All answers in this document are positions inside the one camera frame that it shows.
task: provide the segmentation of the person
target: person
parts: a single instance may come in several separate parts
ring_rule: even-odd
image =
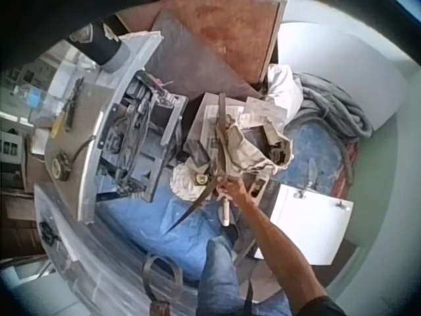
[[[255,235],[267,265],[282,290],[260,304],[239,297],[232,265],[234,225],[209,240],[207,260],[198,287],[197,315],[340,316],[344,312],[329,298],[311,266],[294,243],[255,205],[241,179],[218,177],[218,192],[239,207]]]

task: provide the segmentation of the black sleeve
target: black sleeve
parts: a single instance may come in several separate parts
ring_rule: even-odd
[[[346,316],[346,314],[329,296],[322,296],[305,304],[297,316]]]

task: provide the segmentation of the leg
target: leg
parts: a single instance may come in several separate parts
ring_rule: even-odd
[[[231,244],[225,236],[208,241],[206,263],[199,282],[198,315],[241,311],[238,280],[231,258]]]
[[[291,316],[285,291],[280,290],[257,306],[259,316]]]

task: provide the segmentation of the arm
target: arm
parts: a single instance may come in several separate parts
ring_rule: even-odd
[[[253,230],[266,263],[285,290],[293,310],[326,296],[311,266],[294,243],[254,204],[243,181],[231,176],[218,179],[218,191],[241,209]]]

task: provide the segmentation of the gray hose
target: gray hose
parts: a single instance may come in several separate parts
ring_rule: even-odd
[[[334,139],[345,167],[348,185],[354,182],[347,145],[369,138],[373,126],[352,97],[332,82],[311,74],[294,74],[303,86],[304,101],[295,118],[286,126],[293,130],[305,122],[315,121]]]

